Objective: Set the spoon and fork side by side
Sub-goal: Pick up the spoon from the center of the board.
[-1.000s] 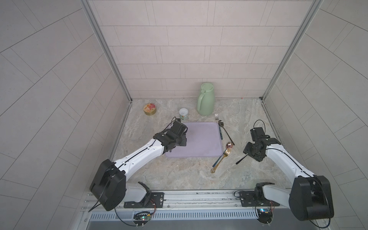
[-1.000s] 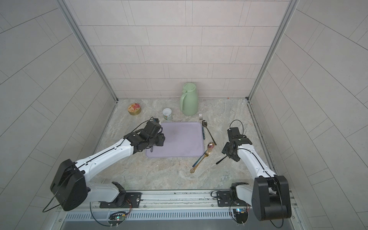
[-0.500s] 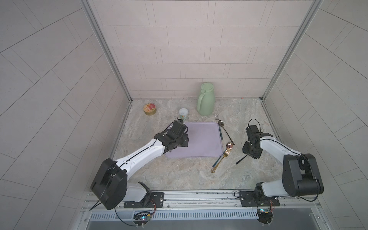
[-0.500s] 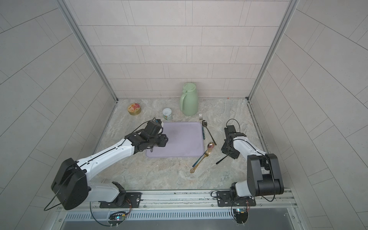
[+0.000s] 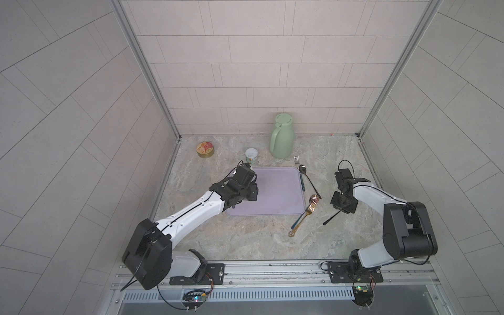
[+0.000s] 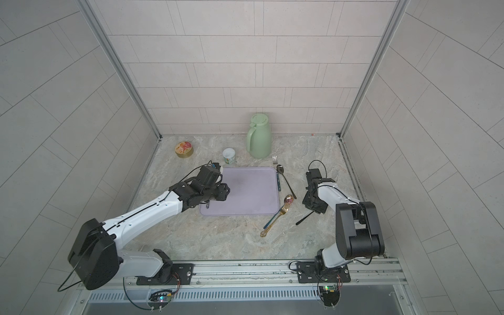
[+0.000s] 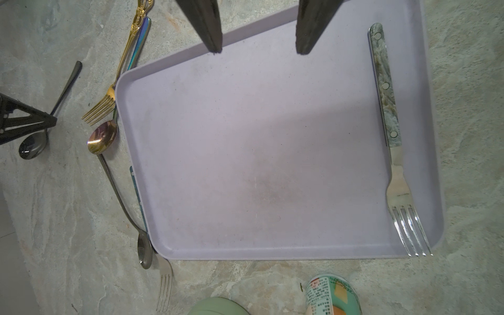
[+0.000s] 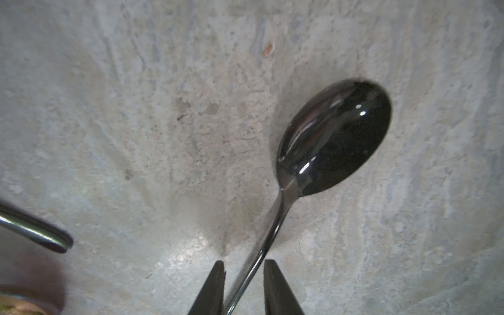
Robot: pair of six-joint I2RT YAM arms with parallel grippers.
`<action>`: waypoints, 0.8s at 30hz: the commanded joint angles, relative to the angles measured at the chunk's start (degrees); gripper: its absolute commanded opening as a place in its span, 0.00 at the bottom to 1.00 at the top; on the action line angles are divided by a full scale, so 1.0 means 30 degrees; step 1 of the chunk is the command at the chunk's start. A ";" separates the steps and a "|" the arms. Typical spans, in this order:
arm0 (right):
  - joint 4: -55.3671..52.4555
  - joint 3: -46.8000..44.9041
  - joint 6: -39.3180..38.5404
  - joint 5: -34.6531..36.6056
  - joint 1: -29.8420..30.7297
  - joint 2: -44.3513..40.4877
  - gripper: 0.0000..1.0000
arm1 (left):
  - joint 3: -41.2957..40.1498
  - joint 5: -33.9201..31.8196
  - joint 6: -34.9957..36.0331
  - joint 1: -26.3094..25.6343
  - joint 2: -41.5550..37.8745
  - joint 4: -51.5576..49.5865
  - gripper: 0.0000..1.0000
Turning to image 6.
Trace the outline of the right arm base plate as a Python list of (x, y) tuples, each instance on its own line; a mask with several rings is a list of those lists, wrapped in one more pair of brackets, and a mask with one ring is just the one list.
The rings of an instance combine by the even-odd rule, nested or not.
[(299, 283), (349, 283), (351, 282), (349, 269), (346, 265), (328, 269), (314, 261), (295, 261), (289, 266)]

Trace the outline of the lilac rectangular tray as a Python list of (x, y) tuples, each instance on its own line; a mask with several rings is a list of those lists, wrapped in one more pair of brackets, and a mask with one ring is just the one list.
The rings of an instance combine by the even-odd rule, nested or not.
[(203, 216), (273, 215), (280, 208), (276, 170), (272, 167), (226, 167), (223, 182), (230, 189), (224, 202), (201, 205)]

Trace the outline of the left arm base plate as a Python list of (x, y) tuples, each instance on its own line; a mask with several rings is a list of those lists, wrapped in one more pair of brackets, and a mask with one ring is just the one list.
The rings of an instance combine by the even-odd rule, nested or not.
[(175, 263), (171, 266), (163, 266), (153, 277), (140, 276), (137, 278), (138, 286), (176, 286), (189, 285), (194, 272), (194, 264)]

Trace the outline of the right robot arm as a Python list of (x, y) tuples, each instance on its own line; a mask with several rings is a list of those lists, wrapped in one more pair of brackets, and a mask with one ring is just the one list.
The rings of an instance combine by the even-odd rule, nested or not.
[(336, 269), (361, 258), (372, 259), (385, 253), (385, 241), (374, 203), (349, 198), (331, 178), (319, 169), (306, 172), (307, 193), (303, 205), (313, 213), (335, 211), (335, 243), (321, 249), (316, 258), (318, 270)]

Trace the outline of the gold fork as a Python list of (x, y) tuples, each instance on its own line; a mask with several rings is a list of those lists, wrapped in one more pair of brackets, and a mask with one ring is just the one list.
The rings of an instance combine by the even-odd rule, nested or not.
[(290, 206), (283, 206), (279, 210), (279, 214), (274, 217), (274, 219), (271, 220), (270, 223), (267, 224), (267, 226), (263, 229), (263, 231), (260, 233), (260, 237), (264, 238), (268, 234), (269, 230), (272, 228), (272, 226), (275, 224), (275, 222), (283, 215), (285, 215), (289, 211)]

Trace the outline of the black spoon long handle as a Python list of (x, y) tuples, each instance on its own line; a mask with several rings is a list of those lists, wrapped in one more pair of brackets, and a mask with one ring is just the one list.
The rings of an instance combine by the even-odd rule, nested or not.
[(305, 215), (302, 219), (297, 221), (295, 223), (296, 226), (299, 226), (301, 223), (303, 223), (308, 217), (310, 217), (315, 211), (311, 211), (308, 215)]

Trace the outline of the iridescent rainbow spoon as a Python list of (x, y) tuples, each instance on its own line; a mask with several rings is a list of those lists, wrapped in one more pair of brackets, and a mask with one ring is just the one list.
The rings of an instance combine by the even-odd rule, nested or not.
[(268, 223), (265, 224), (265, 226), (263, 227), (264, 230), (266, 230), (272, 223), (273, 221), (278, 217), (280, 216), (281, 214), (285, 214), (290, 205), (293, 203), (295, 197), (292, 195), (292, 194), (289, 194), (287, 195), (285, 198), (284, 198), (284, 203), (283, 203), (283, 206), (278, 210), (278, 212), (269, 220)]

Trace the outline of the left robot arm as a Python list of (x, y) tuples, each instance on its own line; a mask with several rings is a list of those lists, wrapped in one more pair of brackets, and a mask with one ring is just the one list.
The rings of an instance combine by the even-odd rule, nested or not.
[(124, 247), (165, 219), (210, 200), (227, 199), (230, 189), (223, 182), (223, 166), (204, 164), (197, 171), (195, 177), (186, 176), (161, 196), (128, 213), (104, 222), (91, 219), (83, 223), (68, 262), (87, 290), (96, 290), (114, 278), (134, 276), (152, 284), (175, 279), (173, 262), (162, 250), (147, 253), (126, 251)]

